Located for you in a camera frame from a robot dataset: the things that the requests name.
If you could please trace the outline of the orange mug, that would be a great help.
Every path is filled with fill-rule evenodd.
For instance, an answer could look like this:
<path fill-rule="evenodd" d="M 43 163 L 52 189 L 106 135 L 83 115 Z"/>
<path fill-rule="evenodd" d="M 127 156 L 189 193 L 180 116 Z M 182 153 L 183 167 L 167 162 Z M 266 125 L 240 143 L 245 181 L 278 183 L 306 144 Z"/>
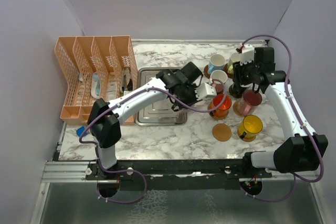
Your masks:
<path fill-rule="evenodd" d="M 232 106 L 232 100 L 229 96 L 224 94 L 218 94 L 212 102 L 209 104 L 208 109 L 218 108 L 211 111 L 209 114 L 212 118 L 216 120 L 225 119 L 229 114 L 229 109 Z"/>

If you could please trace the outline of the white mug pink handle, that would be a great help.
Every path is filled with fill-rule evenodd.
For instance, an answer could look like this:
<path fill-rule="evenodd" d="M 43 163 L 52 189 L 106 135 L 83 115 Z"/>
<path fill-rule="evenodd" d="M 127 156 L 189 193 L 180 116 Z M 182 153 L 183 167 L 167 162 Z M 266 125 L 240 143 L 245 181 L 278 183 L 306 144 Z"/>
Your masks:
<path fill-rule="evenodd" d="M 209 84 L 217 89 L 222 89 L 227 80 L 228 76 L 223 70 L 215 70 L 210 75 Z"/>

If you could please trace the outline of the pale yellow mug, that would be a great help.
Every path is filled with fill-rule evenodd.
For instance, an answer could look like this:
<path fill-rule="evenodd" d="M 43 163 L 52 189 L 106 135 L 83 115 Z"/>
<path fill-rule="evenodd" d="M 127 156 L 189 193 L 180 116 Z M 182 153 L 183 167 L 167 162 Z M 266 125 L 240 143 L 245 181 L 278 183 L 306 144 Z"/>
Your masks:
<path fill-rule="evenodd" d="M 240 57 L 241 57 L 241 54 L 239 54 L 238 52 L 234 52 L 230 56 L 230 59 L 229 59 L 229 62 L 228 62 L 228 71 L 229 72 L 231 72 L 231 71 L 234 72 L 233 63 L 239 62 L 240 61 Z"/>

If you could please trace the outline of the brown ringed wooden coaster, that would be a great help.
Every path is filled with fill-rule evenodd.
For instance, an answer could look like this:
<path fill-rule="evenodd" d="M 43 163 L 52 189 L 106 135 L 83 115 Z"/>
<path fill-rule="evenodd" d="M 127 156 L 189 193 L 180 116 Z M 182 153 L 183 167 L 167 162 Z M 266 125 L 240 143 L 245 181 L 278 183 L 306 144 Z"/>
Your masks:
<path fill-rule="evenodd" d="M 206 78 L 210 78 L 211 75 L 208 73 L 208 65 L 204 67 L 203 73 Z"/>

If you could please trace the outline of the light blue mug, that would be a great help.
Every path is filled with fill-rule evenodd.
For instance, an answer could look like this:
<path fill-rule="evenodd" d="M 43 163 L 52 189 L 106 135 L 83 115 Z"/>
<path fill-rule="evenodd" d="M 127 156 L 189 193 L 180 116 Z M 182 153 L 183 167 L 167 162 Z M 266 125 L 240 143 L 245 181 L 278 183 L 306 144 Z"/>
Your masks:
<path fill-rule="evenodd" d="M 226 59 L 220 54 L 214 54 L 210 57 L 208 63 L 208 74 L 211 74 L 215 70 L 223 70 Z"/>

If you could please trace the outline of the light wood grooved coaster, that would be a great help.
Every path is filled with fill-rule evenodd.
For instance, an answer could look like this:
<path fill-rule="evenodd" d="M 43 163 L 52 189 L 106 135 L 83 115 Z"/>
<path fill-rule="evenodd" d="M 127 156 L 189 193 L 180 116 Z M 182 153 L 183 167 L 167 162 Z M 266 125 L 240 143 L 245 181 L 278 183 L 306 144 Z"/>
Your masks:
<path fill-rule="evenodd" d="M 243 140 L 244 142 L 252 142 L 256 139 L 256 136 L 257 136 L 256 134 L 252 134 L 250 132 L 240 131 L 240 130 L 237 130 L 237 134 L 239 138 Z"/>

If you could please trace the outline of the black mug white inside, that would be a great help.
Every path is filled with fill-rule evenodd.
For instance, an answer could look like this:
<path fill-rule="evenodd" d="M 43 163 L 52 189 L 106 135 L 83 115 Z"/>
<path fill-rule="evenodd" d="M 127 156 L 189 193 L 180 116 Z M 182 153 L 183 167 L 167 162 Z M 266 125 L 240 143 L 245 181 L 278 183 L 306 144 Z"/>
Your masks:
<path fill-rule="evenodd" d="M 249 86 L 247 87 L 242 87 L 239 86 L 235 83 L 233 83 L 230 87 L 229 87 L 229 94 L 234 97 L 234 98 L 241 98 L 244 94 L 244 92 L 249 88 Z"/>

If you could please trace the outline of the light wood round coaster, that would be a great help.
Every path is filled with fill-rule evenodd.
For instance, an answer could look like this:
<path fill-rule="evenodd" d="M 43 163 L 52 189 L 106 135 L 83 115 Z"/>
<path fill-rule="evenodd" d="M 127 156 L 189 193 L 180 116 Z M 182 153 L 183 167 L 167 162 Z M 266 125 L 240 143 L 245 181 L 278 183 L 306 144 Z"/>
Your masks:
<path fill-rule="evenodd" d="M 218 123 L 212 129 L 213 136 L 221 142 L 228 141 L 232 136 L 232 131 L 227 124 Z"/>

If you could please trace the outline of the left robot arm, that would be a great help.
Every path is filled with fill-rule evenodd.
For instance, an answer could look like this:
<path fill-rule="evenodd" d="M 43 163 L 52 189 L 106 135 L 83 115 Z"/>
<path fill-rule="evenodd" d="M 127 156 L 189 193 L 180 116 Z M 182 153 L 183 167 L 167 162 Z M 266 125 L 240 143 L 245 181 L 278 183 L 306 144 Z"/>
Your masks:
<path fill-rule="evenodd" d="M 173 110 L 180 110 L 198 102 L 194 81 L 203 76 L 199 68 L 188 62 L 182 69 L 163 69 L 145 85 L 131 93 L 106 102 L 100 98 L 91 110 L 88 128 L 95 137 L 96 154 L 100 161 L 98 173 L 104 179 L 115 175 L 117 158 L 115 144 L 121 138 L 120 125 L 147 106 L 169 98 Z"/>

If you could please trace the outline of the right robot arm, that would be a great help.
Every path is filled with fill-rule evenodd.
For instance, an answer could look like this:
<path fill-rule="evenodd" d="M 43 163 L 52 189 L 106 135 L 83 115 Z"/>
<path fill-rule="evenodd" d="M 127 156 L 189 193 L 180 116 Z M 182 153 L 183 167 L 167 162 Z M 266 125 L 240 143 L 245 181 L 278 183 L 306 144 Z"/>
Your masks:
<path fill-rule="evenodd" d="M 287 74 L 275 69 L 275 53 L 271 47 L 237 49 L 240 60 L 233 63 L 234 86 L 258 87 L 273 106 L 285 141 L 274 151 L 250 152 L 241 164 L 246 177 L 254 177 L 261 168 L 280 173 L 296 173 L 321 169 L 321 159 L 328 146 L 325 135 L 319 135 L 300 110 Z"/>

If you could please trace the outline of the dusty pink mug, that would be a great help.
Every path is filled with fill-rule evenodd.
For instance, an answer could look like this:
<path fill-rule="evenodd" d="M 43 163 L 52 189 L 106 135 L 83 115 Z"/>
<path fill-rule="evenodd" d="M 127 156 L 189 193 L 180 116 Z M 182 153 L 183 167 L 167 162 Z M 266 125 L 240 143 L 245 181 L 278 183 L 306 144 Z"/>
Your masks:
<path fill-rule="evenodd" d="M 261 94 L 259 92 L 255 93 L 253 90 L 245 91 L 239 100 L 239 102 L 246 104 L 246 110 L 248 111 L 246 116 L 253 114 L 262 101 Z"/>

